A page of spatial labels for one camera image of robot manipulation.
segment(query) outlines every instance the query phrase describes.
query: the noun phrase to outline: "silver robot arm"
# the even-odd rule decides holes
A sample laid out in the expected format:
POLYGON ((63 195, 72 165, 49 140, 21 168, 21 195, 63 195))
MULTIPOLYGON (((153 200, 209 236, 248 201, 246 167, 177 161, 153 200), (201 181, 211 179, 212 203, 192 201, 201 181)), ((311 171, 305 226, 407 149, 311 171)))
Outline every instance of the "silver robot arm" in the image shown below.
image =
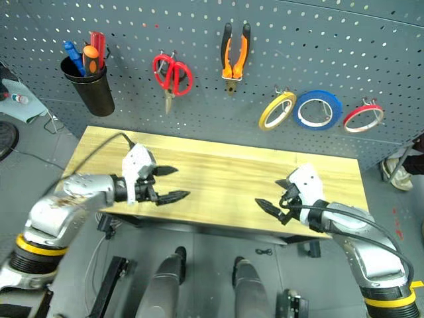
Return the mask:
POLYGON ((129 204, 142 201, 163 205, 189 194, 173 191, 159 195, 154 176, 178 170, 157 166, 147 148, 136 144, 123 160, 123 176, 72 175, 63 190, 41 198, 32 207, 24 231, 0 269, 0 290, 43 288, 56 276, 59 262, 80 231, 89 214, 110 207, 114 202, 129 204))
POLYGON ((278 180, 277 184, 286 189, 280 207, 288 209, 288 213, 283 213, 264 199, 256 199, 256 202, 283 225, 291 219, 297 219, 314 231, 332 236, 346 254, 371 318, 419 317, 415 293, 401 260, 372 242, 398 251, 393 244, 394 240, 385 234, 387 231, 383 233, 364 221, 335 213, 335 210, 373 223, 371 214, 357 207, 326 202, 323 184, 311 164, 300 166, 287 179, 278 180))

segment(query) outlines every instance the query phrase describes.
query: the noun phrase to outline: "orange pliers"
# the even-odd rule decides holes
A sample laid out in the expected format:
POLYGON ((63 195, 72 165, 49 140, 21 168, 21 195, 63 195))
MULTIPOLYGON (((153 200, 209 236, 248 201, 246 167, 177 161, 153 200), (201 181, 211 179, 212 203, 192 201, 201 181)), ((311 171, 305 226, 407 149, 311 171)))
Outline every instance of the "orange pliers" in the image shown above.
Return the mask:
POLYGON ((221 44, 221 62, 223 65, 223 79, 227 81, 227 93, 232 95, 234 93, 235 81, 241 81, 243 77, 243 67, 246 63, 250 47, 250 24, 246 23, 243 26, 243 33, 241 36, 241 51, 237 63, 232 68, 229 60, 229 51, 231 47, 231 23, 226 23, 224 27, 223 41, 221 44))

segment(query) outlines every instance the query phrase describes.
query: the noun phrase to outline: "black cup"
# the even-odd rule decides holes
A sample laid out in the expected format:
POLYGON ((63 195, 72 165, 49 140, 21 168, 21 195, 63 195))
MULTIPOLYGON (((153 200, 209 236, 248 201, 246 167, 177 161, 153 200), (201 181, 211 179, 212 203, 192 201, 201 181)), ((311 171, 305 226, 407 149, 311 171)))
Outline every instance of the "black cup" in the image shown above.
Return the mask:
POLYGON ((107 83, 106 66, 95 75, 82 77, 72 60, 67 57, 60 63, 60 68, 74 85, 90 113, 100 117, 113 113, 115 104, 107 83))

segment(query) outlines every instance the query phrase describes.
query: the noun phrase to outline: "blue tape roll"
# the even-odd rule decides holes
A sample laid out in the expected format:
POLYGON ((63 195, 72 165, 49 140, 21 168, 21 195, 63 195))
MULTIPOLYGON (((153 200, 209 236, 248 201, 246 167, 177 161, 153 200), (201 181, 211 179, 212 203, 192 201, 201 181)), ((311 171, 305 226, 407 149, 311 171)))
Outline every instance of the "blue tape roll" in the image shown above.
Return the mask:
POLYGON ((293 110, 294 119, 298 123, 298 125, 311 129, 313 131, 323 131, 325 129, 331 128, 340 119, 342 113, 342 103, 332 93, 321 90, 308 91, 307 93, 304 93, 301 97, 297 99, 296 105, 293 110), (327 103, 333 113, 333 116, 331 117, 328 123, 325 123, 324 125, 318 127, 314 127, 314 125, 318 125, 318 123, 311 123, 307 121, 306 119, 301 117, 301 114, 299 112, 302 105, 305 105, 306 103, 314 99, 318 99, 320 101, 323 101, 324 103, 327 103))

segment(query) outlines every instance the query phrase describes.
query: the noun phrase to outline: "pegboard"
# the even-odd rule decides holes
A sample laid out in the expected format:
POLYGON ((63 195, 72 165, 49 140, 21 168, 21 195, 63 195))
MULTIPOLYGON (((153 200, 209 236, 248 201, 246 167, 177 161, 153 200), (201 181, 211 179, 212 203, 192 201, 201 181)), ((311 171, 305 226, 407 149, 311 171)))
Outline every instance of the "pegboard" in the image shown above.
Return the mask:
POLYGON ((130 129, 262 148, 357 158, 376 164, 421 134, 424 28, 422 1, 396 0, 2 0, 0 59, 76 136, 86 125, 130 129), (229 97, 221 79, 220 45, 233 24, 232 61, 242 25, 252 27, 243 81, 229 97), (115 112, 89 114, 60 71, 63 40, 81 48, 89 31, 107 39, 108 80, 115 112), (163 49, 178 52, 195 75, 192 90, 164 113, 164 92, 152 60, 163 49), (343 115, 376 97, 384 125, 359 134, 342 119, 326 131, 309 131, 292 118, 272 131, 258 128, 274 86, 296 95, 312 89, 334 93, 343 115))

